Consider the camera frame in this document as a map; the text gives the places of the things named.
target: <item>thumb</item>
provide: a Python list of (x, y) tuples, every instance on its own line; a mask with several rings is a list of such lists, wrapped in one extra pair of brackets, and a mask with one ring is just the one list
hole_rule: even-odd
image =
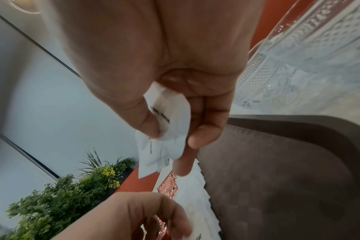
[(141, 131), (150, 138), (159, 137), (159, 123), (156, 117), (148, 109), (147, 102), (143, 96), (130, 102), (117, 102), (100, 95), (92, 89), (90, 89), (90, 91), (98, 99), (106, 103), (130, 126)]

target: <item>paper sachet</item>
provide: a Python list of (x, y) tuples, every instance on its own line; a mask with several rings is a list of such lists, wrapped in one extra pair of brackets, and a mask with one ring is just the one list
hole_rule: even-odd
[(184, 152), (191, 121), (191, 107), (181, 93), (154, 82), (144, 95), (150, 111), (159, 122), (161, 137), (150, 139), (136, 131), (138, 144), (138, 178), (148, 176), (177, 160)]

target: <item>checkered pattern surface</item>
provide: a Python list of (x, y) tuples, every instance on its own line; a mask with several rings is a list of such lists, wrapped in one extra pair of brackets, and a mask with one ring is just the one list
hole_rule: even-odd
[(227, 240), (325, 239), (357, 193), (331, 152), (271, 134), (228, 125), (197, 158)]

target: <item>hand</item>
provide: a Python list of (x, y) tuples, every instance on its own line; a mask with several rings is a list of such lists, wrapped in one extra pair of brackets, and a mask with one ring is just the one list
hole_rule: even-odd
[(160, 230), (156, 215), (168, 223), (173, 240), (192, 232), (183, 208), (159, 193), (115, 193), (78, 219), (53, 240), (156, 240)]
[(174, 163), (180, 176), (222, 133), (264, 2), (37, 1), (89, 90), (133, 128), (159, 136), (143, 98), (153, 81), (187, 97), (188, 144)]

